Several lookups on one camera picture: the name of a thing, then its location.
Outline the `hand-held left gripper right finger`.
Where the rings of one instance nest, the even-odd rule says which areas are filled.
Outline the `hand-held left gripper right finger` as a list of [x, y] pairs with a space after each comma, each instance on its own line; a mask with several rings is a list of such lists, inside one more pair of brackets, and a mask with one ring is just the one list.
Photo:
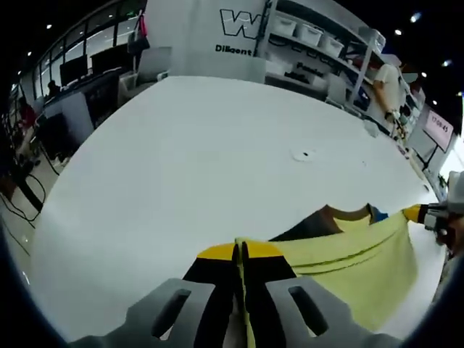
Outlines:
[[298, 277], [265, 242], [241, 242], [248, 347], [399, 347], [359, 324], [349, 306], [310, 277]]

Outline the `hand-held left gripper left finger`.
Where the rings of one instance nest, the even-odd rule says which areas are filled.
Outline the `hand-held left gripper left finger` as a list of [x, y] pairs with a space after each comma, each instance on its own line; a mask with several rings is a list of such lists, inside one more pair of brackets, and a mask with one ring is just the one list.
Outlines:
[[182, 278], [170, 278], [128, 308], [124, 323], [70, 347], [222, 347], [233, 312], [237, 246], [200, 252]]

